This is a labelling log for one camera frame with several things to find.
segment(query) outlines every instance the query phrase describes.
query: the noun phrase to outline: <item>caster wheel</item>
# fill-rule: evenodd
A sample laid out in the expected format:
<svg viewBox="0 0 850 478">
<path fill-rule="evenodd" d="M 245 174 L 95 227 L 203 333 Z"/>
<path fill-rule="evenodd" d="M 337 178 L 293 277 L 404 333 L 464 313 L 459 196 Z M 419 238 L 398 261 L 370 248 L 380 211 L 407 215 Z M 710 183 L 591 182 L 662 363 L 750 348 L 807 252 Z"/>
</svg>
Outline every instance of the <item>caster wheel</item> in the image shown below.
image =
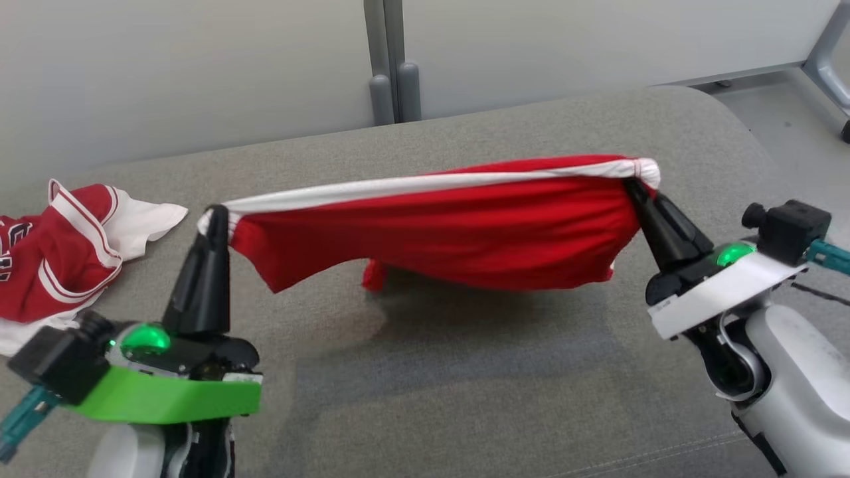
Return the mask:
<svg viewBox="0 0 850 478">
<path fill-rule="evenodd" d="M 841 140 L 850 145 L 850 121 L 844 123 L 844 129 L 841 131 Z"/>
</svg>

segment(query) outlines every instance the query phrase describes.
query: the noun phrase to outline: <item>jersey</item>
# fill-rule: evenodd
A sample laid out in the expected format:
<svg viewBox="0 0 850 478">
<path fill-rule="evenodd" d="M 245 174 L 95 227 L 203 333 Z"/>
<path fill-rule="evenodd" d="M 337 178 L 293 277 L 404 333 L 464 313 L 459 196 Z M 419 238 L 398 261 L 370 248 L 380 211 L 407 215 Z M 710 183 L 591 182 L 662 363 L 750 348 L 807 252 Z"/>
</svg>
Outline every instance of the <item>jersey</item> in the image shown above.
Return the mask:
<svg viewBox="0 0 850 478">
<path fill-rule="evenodd" d="M 639 229 L 623 179 L 652 190 L 655 161 L 615 155 L 499 162 L 226 202 L 230 245 L 278 292 L 351 259 L 473 287 L 572 288 L 612 277 Z M 208 214 L 199 222 L 205 232 Z"/>
<path fill-rule="evenodd" d="M 108 185 L 68 191 L 51 180 L 43 213 L 0 216 L 0 352 L 16 350 L 42 325 L 61 326 L 91 305 L 124 261 L 143 255 L 145 243 L 186 212 L 136 201 Z"/>
</svg>

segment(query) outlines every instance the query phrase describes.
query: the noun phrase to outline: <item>gray table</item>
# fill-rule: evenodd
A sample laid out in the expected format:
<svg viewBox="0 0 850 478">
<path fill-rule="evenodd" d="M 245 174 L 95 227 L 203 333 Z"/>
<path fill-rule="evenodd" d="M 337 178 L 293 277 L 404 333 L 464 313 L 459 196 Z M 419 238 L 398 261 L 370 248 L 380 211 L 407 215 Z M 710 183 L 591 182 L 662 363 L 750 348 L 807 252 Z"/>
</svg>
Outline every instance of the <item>gray table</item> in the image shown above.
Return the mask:
<svg viewBox="0 0 850 478">
<path fill-rule="evenodd" d="M 103 182 L 190 209 L 96 304 L 113 319 L 150 321 L 164 310 L 208 204 L 579 153 L 655 158 L 662 190 L 720 240 L 742 235 L 747 204 L 777 203 L 792 191 L 730 111 L 677 87 L 134 162 L 62 180 Z M 45 187 L 0 193 L 3 213 L 38 212 Z M 363 264 L 339 265 L 273 295 L 234 255 L 233 334 L 259 348 L 266 374 L 263 412 L 235 421 L 241 476 L 770 475 L 713 396 L 695 350 L 660 340 L 650 325 L 643 288 L 654 263 L 641 236 L 617 259 L 611 282 L 571 291 L 498 293 L 395 273 L 373 297 L 359 286 Z M 830 319 L 843 312 L 838 306 L 788 294 L 803 314 L 823 317 L 816 323 L 846 349 L 850 338 Z M 0 409 L 25 389 L 0 372 Z M 55 413 L 0 475 L 80 476 L 104 429 Z"/>
</svg>

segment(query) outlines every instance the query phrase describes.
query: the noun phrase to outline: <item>black cable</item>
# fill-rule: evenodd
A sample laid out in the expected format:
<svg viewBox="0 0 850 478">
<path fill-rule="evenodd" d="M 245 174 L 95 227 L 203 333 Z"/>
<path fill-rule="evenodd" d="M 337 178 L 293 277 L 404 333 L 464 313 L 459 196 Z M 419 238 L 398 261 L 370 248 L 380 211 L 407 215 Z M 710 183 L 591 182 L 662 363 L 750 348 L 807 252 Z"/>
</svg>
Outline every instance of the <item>black cable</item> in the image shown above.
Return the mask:
<svg viewBox="0 0 850 478">
<path fill-rule="evenodd" d="M 792 282 L 791 286 L 795 289 L 802 290 L 803 292 L 811 293 L 812 295 L 820 297 L 822 299 L 835 300 L 839 304 L 843 304 L 843 305 L 846 305 L 847 307 L 850 307 L 850 300 L 842 299 L 841 297 L 838 297 L 836 295 L 832 295 L 831 293 L 819 291 L 818 289 L 813 289 L 809 286 L 804 286 L 804 285 L 799 284 L 797 282 Z"/>
</svg>

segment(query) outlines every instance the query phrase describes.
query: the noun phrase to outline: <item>red fabric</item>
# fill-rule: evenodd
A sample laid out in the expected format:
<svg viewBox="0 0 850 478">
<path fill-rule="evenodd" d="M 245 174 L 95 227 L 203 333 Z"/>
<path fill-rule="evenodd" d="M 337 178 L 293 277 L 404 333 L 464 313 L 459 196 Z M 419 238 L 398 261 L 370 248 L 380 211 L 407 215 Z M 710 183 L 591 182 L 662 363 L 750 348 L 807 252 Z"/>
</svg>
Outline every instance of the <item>red fabric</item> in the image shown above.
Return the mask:
<svg viewBox="0 0 850 478">
<path fill-rule="evenodd" d="M 522 172 L 623 159 L 574 156 L 503 162 L 442 174 Z M 351 259 L 506 290 L 572 288 L 612 276 L 638 231 L 621 179 L 558 177 L 242 215 L 231 246 L 272 291 Z"/>
<path fill-rule="evenodd" d="M 106 186 L 91 185 L 72 194 L 97 220 L 104 220 L 111 210 L 112 197 Z M 0 216 L 0 223 L 0 317 L 3 319 L 32 322 L 73 309 L 86 298 L 70 297 L 72 303 L 69 303 L 57 300 L 48 289 L 59 293 L 56 290 L 59 286 L 72 293 L 85 293 L 113 271 L 99 262 L 93 244 L 52 207 L 40 216 L 20 219 Z M 43 263 L 49 264 L 58 282 L 52 287 L 39 276 Z"/>
</svg>

